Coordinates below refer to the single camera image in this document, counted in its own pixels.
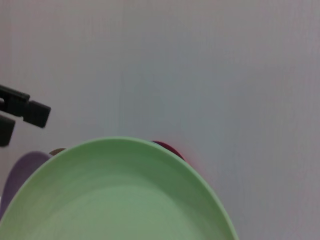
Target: white backdrop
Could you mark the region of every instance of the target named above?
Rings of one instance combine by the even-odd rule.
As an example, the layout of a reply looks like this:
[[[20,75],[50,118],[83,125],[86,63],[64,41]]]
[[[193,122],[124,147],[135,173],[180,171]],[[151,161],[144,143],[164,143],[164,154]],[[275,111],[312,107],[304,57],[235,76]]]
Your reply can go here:
[[[2,184],[30,150],[157,139],[211,184],[240,239],[319,239],[320,1],[0,6],[0,82],[52,107],[45,130],[17,122]]]

